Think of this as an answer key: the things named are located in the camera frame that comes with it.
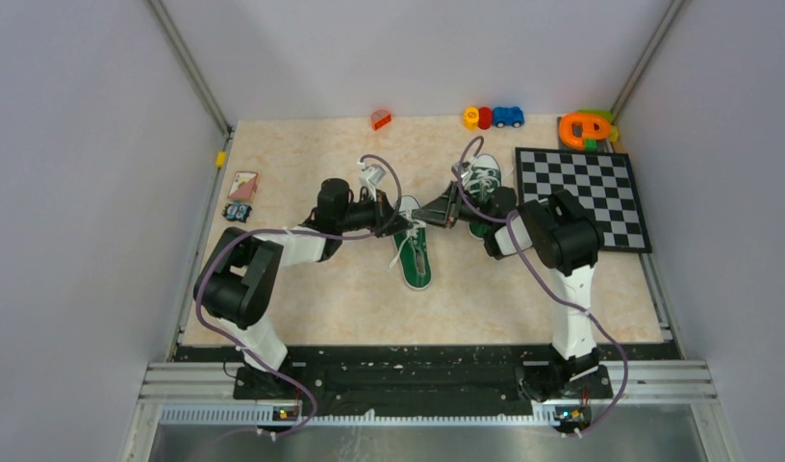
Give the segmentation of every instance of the white wall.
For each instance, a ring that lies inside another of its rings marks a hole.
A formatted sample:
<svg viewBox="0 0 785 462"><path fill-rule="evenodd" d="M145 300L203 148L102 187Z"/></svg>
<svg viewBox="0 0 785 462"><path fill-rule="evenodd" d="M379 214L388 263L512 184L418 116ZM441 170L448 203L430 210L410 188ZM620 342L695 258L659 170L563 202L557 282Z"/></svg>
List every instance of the white wall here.
<svg viewBox="0 0 785 462"><path fill-rule="evenodd" d="M166 0L230 120L608 109L669 0Z"/></svg>
<svg viewBox="0 0 785 462"><path fill-rule="evenodd" d="M682 341L785 460L785 0L692 2L620 128Z"/></svg>
<svg viewBox="0 0 785 462"><path fill-rule="evenodd" d="M111 461L220 137L143 2L0 1L0 461Z"/></svg>

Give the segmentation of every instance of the checkerboard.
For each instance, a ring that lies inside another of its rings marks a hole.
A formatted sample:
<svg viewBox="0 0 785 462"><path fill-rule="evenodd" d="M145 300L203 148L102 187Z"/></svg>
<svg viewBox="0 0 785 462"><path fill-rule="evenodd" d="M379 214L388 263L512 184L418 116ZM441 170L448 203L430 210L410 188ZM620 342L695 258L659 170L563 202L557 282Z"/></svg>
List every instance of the checkerboard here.
<svg viewBox="0 0 785 462"><path fill-rule="evenodd" d="M594 211L605 250L649 252L645 218L627 154L517 148L520 203L569 190Z"/></svg>

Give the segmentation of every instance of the blue toy car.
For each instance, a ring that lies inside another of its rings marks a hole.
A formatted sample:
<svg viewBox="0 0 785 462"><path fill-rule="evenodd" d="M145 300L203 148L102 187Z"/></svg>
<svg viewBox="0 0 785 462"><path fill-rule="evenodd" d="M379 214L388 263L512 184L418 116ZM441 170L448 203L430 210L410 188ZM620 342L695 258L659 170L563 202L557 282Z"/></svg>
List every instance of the blue toy car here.
<svg viewBox="0 0 785 462"><path fill-rule="evenodd" d="M521 127L525 123L525 118L522 116L520 108L494 108L492 109L492 125L497 128L503 128L506 125L511 125L515 128Z"/></svg>

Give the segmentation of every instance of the red toy block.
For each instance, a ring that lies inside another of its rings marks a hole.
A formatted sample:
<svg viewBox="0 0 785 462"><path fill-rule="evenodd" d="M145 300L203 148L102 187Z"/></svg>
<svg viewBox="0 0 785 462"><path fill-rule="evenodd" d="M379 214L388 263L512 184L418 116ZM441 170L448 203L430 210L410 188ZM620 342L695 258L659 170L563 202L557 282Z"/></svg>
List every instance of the red toy block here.
<svg viewBox="0 0 785 462"><path fill-rule="evenodd" d="M480 108L478 113L480 116L477 121L477 128L481 130L489 130L489 127L492 126L492 110L489 108Z"/></svg>
<svg viewBox="0 0 785 462"><path fill-rule="evenodd" d="M393 115L390 114L390 111L379 109L378 111L372 113L369 117L369 123L372 125L373 130L378 130L379 128L387 125L393 120Z"/></svg>

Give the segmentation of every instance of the sneaker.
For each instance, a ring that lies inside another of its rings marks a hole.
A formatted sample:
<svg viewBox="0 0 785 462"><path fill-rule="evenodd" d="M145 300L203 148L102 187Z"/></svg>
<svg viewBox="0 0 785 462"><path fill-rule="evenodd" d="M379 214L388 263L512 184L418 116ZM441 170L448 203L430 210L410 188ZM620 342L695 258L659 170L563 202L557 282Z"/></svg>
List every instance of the sneaker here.
<svg viewBox="0 0 785 462"><path fill-rule="evenodd" d="M482 204L489 200L494 189L500 186L500 164L489 154L481 154L472 159L470 168L471 176L466 183L466 191L477 203ZM469 233L473 238L482 240L489 227L484 223L470 223Z"/></svg>
<svg viewBox="0 0 785 462"><path fill-rule="evenodd" d="M413 210L419 208L420 204L411 195L401 197L399 213L411 221L413 227L392 235L396 252L389 265L389 268L392 268L395 263L401 262L404 283L414 291L426 289L432 280L429 256L426 253L426 223L412 218Z"/></svg>

